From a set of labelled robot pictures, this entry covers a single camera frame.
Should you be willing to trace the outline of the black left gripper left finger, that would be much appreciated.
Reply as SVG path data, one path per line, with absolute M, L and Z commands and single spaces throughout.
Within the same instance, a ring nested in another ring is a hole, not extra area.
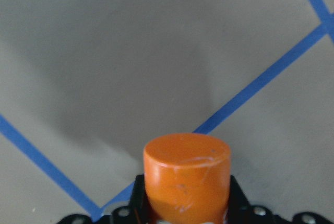
M 151 206 L 145 189 L 143 174 L 137 175 L 129 200 L 130 223 L 151 223 Z

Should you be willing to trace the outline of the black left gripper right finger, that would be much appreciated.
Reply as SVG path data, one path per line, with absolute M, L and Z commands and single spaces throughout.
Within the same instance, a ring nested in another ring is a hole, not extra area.
M 247 223 L 250 207 L 251 205 L 236 177 L 231 175 L 226 223 Z

